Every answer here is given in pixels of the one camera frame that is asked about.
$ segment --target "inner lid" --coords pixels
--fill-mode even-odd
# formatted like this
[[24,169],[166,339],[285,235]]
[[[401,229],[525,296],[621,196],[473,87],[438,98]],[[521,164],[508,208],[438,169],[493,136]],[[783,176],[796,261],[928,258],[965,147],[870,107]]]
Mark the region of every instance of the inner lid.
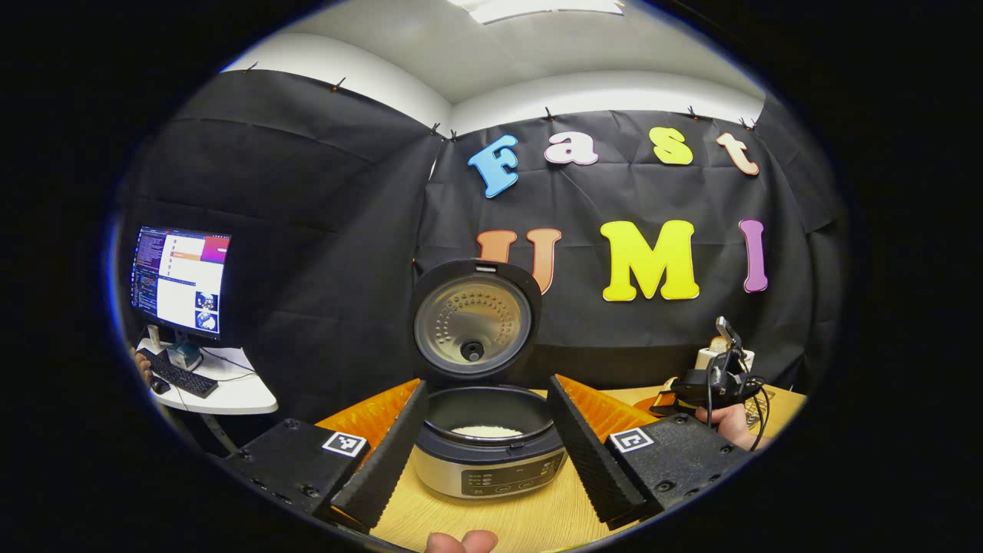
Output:
[[532,308],[515,284],[501,276],[475,274],[428,294],[417,310],[413,334],[431,365],[474,375],[507,363],[531,328]]

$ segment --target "black backdrop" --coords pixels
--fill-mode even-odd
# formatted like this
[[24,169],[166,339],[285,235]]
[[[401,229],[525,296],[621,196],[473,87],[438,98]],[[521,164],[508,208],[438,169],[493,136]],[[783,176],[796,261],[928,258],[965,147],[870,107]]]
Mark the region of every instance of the black backdrop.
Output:
[[[320,420],[412,378],[403,321],[439,145],[425,125],[325,83],[221,73],[126,180],[121,281],[141,224],[231,234],[222,345],[244,347],[279,415]],[[143,322],[125,311],[133,341]]]
[[[661,163],[649,130],[677,129],[693,152],[688,165]],[[594,139],[600,159],[590,165],[548,162],[556,133]],[[760,174],[748,176],[716,138],[728,132],[747,145]],[[468,158],[503,135],[518,139],[518,180],[487,199],[485,182]],[[746,293],[747,250],[738,224],[758,219],[768,288]],[[607,302],[610,246],[606,222],[634,222],[655,245],[663,223],[693,223],[693,272],[700,294],[665,300],[639,293]],[[488,230],[518,237],[509,263],[530,271],[526,233],[556,228],[553,279],[543,296],[536,349],[516,384],[544,388],[561,373],[601,388],[661,384],[691,368],[696,350],[717,335],[725,315],[755,351],[754,372],[808,393],[826,369],[847,268],[845,214],[836,182],[818,145],[773,100],[755,131],[727,121],[694,120],[661,111],[596,111],[510,123],[447,142],[427,184],[417,268],[478,257],[475,238]]]
[[[689,165],[657,160],[648,137],[656,126],[686,137]],[[591,135],[600,160],[548,163],[549,137],[564,131]],[[734,165],[716,143],[723,132],[747,145],[760,174]],[[505,134],[519,140],[519,180],[487,199],[467,160]],[[486,230],[516,232],[509,261],[528,271],[526,232],[562,232],[537,346],[511,381],[527,387],[543,388],[554,373],[600,388],[660,384],[692,366],[725,315],[756,352],[756,373],[808,393],[825,371],[843,299],[845,217],[834,176],[773,100],[753,131],[676,113],[601,111],[443,141],[325,83],[226,72],[147,142],[127,183],[123,281],[141,224],[231,234],[224,344],[246,349],[280,414],[309,421],[413,378],[414,279],[478,257],[475,239]],[[745,218],[765,225],[762,292],[743,289]],[[610,248],[601,225],[632,221],[651,246],[671,219],[695,227],[699,297],[605,301]],[[135,337],[141,321],[128,315]]]

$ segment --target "inner pot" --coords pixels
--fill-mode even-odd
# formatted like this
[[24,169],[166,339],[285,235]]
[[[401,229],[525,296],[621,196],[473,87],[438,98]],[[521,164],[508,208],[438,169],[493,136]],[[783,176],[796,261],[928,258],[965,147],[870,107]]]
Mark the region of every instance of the inner pot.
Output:
[[[471,386],[431,394],[424,424],[444,438],[467,444],[529,441],[552,427],[546,399],[512,386]],[[516,436],[480,437],[453,432],[463,427],[502,427]]]

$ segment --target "control panel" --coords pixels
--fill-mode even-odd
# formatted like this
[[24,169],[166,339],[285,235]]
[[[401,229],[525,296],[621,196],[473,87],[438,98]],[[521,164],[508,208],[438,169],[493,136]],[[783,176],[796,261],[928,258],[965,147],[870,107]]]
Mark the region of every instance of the control panel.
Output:
[[556,476],[564,455],[560,452],[553,457],[502,468],[462,470],[461,494],[487,497],[541,486]]

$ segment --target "computer mouse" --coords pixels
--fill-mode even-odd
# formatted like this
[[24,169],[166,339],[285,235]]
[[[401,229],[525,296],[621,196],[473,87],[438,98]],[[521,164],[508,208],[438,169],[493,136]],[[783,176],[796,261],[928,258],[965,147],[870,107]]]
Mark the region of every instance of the computer mouse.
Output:
[[167,384],[167,381],[158,376],[150,376],[150,389],[153,390],[155,394],[160,396],[161,394],[170,390],[171,385]]

